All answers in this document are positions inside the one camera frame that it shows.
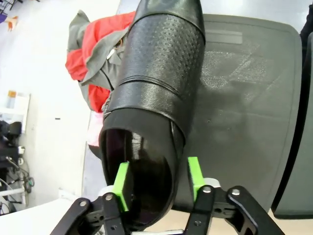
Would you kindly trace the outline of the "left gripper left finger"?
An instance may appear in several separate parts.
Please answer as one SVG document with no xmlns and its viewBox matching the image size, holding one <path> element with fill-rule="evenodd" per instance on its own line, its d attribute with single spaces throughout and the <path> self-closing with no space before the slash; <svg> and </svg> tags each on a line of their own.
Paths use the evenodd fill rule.
<svg viewBox="0 0 313 235">
<path fill-rule="evenodd" d="M 114 184 L 104 188 L 105 193 L 90 201 L 76 199 L 50 235 L 129 235 L 126 220 L 134 192 L 130 163 L 119 165 Z"/>
</svg>

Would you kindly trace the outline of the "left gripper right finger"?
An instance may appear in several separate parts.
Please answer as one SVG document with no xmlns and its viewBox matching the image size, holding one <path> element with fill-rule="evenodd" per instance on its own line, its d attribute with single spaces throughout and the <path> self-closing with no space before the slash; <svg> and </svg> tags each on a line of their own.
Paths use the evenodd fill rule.
<svg viewBox="0 0 313 235">
<path fill-rule="evenodd" d="M 193 208 L 184 235 L 207 235 L 213 218 L 224 219 L 237 235 L 285 235 L 247 189 L 225 191 L 218 180 L 204 178 L 197 157 L 188 158 L 188 177 Z"/>
</svg>

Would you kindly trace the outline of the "black leather buckle shoe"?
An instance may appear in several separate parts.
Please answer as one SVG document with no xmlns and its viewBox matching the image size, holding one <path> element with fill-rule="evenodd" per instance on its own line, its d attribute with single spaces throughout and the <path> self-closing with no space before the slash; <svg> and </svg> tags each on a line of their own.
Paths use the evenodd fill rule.
<svg viewBox="0 0 313 235">
<path fill-rule="evenodd" d="M 155 224 L 174 202 L 204 49 L 200 0 L 140 0 L 99 136 L 107 183 L 129 163 L 129 231 Z"/>
</svg>

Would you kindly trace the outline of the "black shoe stand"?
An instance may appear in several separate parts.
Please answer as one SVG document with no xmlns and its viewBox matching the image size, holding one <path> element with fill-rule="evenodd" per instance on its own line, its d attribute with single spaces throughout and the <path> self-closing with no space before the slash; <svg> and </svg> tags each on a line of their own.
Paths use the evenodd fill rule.
<svg viewBox="0 0 313 235">
<path fill-rule="evenodd" d="M 302 67 L 296 128 L 286 170 L 271 206 L 279 219 L 313 219 L 313 32 Z"/>
<path fill-rule="evenodd" d="M 269 210 L 288 161 L 301 87 L 298 32 L 273 21 L 204 16 L 206 46 L 185 157 L 223 189 Z"/>
</svg>

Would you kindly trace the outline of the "black equipment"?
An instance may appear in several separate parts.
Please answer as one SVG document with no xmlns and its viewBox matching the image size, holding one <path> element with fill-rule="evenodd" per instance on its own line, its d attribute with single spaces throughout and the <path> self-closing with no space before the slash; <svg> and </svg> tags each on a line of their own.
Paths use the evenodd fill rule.
<svg viewBox="0 0 313 235">
<path fill-rule="evenodd" d="M 22 134 L 22 123 L 15 121 L 11 124 L 0 120 L 0 169 L 12 167 L 11 162 L 18 164 L 24 147 L 19 145 Z"/>
</svg>

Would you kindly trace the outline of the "red and grey jacket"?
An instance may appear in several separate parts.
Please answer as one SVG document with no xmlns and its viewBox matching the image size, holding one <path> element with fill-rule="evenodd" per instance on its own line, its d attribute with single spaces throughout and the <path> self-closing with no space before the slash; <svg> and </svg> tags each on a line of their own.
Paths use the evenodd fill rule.
<svg viewBox="0 0 313 235">
<path fill-rule="evenodd" d="M 132 11 L 91 22 L 80 10 L 69 24 L 65 67 L 93 112 L 87 144 L 98 158 L 104 106 L 115 88 L 134 16 Z"/>
</svg>

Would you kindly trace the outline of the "white cabinet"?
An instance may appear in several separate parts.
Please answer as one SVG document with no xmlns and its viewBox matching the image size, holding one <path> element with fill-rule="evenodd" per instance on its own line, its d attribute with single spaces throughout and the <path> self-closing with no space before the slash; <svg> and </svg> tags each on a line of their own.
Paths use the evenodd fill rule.
<svg viewBox="0 0 313 235">
<path fill-rule="evenodd" d="M 0 92 L 0 120 L 4 120 L 9 124 L 20 122 L 22 124 L 22 133 L 24 134 L 30 98 L 30 94 L 13 90 Z"/>
</svg>

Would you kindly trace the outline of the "orange stool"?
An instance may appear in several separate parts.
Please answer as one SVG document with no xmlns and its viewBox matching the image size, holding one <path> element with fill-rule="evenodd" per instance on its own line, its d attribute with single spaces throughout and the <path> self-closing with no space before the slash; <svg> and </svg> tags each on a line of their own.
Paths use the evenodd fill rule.
<svg viewBox="0 0 313 235">
<path fill-rule="evenodd" d="M 6 16 L 4 22 L 7 24 L 8 31 L 12 31 L 18 24 L 19 17 L 8 17 Z"/>
</svg>

